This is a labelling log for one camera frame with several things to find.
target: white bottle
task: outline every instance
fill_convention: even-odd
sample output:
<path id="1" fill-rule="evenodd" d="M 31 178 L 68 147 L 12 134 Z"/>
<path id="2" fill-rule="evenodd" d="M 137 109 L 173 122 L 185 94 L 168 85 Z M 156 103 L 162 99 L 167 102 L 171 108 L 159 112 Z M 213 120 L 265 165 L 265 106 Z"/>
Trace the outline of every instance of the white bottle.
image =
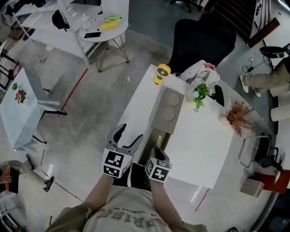
<path id="1" fill-rule="evenodd" d="M 85 31 L 90 31 L 92 29 L 92 24 L 89 19 L 90 17 L 87 14 L 82 15 L 82 27 Z"/>

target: vase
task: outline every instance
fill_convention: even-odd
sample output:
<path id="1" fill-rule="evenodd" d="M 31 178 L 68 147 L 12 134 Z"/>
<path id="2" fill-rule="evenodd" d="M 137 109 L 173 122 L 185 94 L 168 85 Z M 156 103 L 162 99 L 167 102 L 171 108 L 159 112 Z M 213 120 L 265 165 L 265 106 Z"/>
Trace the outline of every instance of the vase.
<path id="1" fill-rule="evenodd" d="M 221 116 L 219 118 L 219 121 L 221 122 L 221 124 L 223 124 L 224 126 L 231 126 L 230 122 L 227 120 L 227 117 L 225 116 Z"/>

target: beige t-shirt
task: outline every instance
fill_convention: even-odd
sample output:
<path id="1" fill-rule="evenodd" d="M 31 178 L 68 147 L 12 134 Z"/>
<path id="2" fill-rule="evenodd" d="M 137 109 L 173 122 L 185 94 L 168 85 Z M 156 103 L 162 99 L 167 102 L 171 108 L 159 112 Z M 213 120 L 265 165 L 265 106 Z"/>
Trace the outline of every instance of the beige t-shirt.
<path id="1" fill-rule="evenodd" d="M 64 209 L 46 232 L 206 232 L 204 225 L 168 227 L 155 211 L 151 192 L 113 186 L 107 204 L 92 215 L 80 205 Z"/>

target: forearm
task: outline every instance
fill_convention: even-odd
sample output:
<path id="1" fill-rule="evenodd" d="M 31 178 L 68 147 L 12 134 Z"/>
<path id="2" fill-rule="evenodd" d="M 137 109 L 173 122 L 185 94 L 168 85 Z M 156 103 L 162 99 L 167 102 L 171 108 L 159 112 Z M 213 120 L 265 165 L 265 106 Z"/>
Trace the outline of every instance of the forearm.
<path id="1" fill-rule="evenodd" d="M 181 217 L 170 201 L 161 182 L 150 180 L 151 192 L 155 210 L 169 225 L 182 223 Z"/>
<path id="2" fill-rule="evenodd" d="M 91 210 L 93 211 L 102 208 L 107 203 L 113 182 L 113 177 L 103 174 L 96 186 L 85 199 L 84 203 L 90 204 Z"/>

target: white cube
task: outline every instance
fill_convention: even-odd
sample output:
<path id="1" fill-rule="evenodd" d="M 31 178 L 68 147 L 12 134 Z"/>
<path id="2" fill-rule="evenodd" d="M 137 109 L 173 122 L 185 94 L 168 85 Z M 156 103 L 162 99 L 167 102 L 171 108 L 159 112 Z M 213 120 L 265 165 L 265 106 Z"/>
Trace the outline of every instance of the white cube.
<path id="1" fill-rule="evenodd" d="M 121 176 L 130 167 L 132 156 L 105 148 L 102 159 L 102 171 L 112 177 Z"/>
<path id="2" fill-rule="evenodd" d="M 171 163 L 161 161 L 155 158 L 150 158 L 146 166 L 146 173 L 149 179 L 157 180 L 164 183 L 169 176 L 168 174 L 171 168 Z"/>

